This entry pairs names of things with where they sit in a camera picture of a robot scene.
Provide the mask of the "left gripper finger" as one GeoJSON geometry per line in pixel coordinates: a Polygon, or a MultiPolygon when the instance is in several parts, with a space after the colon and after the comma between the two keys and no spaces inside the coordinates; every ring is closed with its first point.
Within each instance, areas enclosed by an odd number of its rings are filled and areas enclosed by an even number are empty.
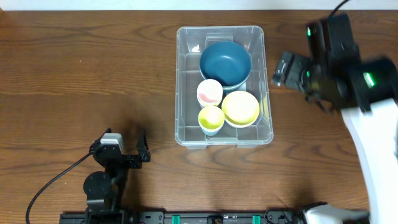
{"type": "Polygon", "coordinates": [[[146,134],[144,130],[140,132],[139,139],[136,144],[136,149],[140,157],[150,157],[150,152],[147,145],[146,134]]]}
{"type": "Polygon", "coordinates": [[[98,139],[94,140],[94,141],[93,141],[93,145],[99,144],[100,141],[101,141],[101,138],[102,138],[105,134],[107,134],[107,133],[111,133],[111,128],[107,128],[107,129],[105,130],[105,132],[104,132],[98,139]]]}

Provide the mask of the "dark blue bowl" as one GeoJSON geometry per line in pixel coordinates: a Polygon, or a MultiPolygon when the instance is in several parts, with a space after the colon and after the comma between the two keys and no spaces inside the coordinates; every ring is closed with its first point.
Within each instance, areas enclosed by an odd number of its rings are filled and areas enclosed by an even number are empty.
{"type": "Polygon", "coordinates": [[[223,85],[223,83],[221,81],[219,81],[219,80],[216,80],[216,81],[221,84],[224,91],[231,92],[231,91],[236,91],[236,90],[240,89],[246,83],[247,80],[248,80],[248,77],[246,77],[243,81],[239,82],[238,84],[231,85],[231,86],[225,86],[225,85],[223,85]]]}
{"type": "Polygon", "coordinates": [[[249,77],[252,70],[250,54],[235,42],[216,42],[200,57],[200,73],[206,79],[219,80],[225,86],[236,85],[249,77]]]}

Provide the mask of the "yellow small bowl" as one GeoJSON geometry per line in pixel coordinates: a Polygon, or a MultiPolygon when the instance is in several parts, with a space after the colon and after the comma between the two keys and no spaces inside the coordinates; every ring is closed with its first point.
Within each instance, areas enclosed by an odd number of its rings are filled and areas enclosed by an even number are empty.
{"type": "Polygon", "coordinates": [[[260,112],[256,97],[246,91],[234,91],[226,95],[221,109],[236,124],[244,124],[253,116],[259,116],[260,112]]]}

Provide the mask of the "white small bowl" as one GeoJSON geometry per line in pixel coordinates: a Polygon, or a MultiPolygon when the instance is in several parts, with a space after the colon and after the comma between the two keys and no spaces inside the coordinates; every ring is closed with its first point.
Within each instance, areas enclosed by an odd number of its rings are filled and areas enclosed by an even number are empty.
{"type": "Polygon", "coordinates": [[[234,128],[246,128],[250,125],[252,125],[256,120],[257,120],[258,116],[253,116],[248,122],[244,123],[244,124],[236,124],[233,123],[232,120],[230,120],[230,118],[228,116],[225,116],[225,121],[232,127],[234,128]]]}

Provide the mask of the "blue cup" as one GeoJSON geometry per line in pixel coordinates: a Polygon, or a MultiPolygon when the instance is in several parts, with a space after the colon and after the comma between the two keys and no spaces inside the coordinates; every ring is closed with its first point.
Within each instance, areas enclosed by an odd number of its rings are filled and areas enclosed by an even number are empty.
{"type": "Polygon", "coordinates": [[[203,133],[207,136],[214,136],[216,135],[221,129],[221,126],[219,126],[218,128],[215,129],[208,129],[206,127],[201,126],[201,130],[203,131],[203,133]]]}

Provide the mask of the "yellow cup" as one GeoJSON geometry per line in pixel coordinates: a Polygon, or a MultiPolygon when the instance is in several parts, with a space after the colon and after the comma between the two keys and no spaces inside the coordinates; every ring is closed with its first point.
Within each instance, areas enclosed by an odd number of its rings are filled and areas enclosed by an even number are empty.
{"type": "Polygon", "coordinates": [[[199,125],[208,130],[216,130],[224,125],[224,112],[217,106],[207,106],[198,114],[199,125]]]}

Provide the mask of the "pink cup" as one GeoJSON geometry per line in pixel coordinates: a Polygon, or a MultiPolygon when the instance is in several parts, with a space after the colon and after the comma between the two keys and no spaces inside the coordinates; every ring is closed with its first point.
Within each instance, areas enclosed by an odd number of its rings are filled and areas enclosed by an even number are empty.
{"type": "Polygon", "coordinates": [[[223,88],[214,79],[203,80],[197,88],[197,99],[212,103],[223,98],[223,88]]]}

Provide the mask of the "cream white cup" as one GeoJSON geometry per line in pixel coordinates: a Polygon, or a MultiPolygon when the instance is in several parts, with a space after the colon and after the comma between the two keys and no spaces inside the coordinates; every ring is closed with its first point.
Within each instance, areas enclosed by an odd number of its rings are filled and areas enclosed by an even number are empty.
{"type": "Polygon", "coordinates": [[[207,107],[207,106],[218,106],[221,103],[221,100],[218,100],[218,101],[215,101],[215,102],[212,102],[212,103],[208,103],[208,102],[205,102],[205,101],[203,101],[201,99],[198,99],[198,102],[199,102],[201,108],[204,108],[204,107],[207,107]]]}

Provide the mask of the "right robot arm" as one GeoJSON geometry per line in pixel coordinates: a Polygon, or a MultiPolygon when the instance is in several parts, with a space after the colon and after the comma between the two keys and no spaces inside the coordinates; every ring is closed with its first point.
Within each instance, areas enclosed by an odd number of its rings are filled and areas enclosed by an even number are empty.
{"type": "Polygon", "coordinates": [[[272,82],[301,91],[324,112],[339,111],[354,141],[369,210],[318,202],[295,223],[397,222],[397,68],[385,56],[364,62],[347,14],[332,12],[307,24],[310,56],[284,52],[272,82]]]}

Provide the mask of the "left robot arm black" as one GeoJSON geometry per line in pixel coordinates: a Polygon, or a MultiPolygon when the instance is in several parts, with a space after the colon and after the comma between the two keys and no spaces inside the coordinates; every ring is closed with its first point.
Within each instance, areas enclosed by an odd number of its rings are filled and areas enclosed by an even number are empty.
{"type": "Polygon", "coordinates": [[[107,129],[90,146],[89,153],[104,167],[91,173],[84,181],[88,208],[85,223],[139,223],[137,213],[121,206],[129,170],[140,169],[150,161],[150,152],[144,131],[136,144],[137,154],[123,154],[123,138],[107,129]]]}

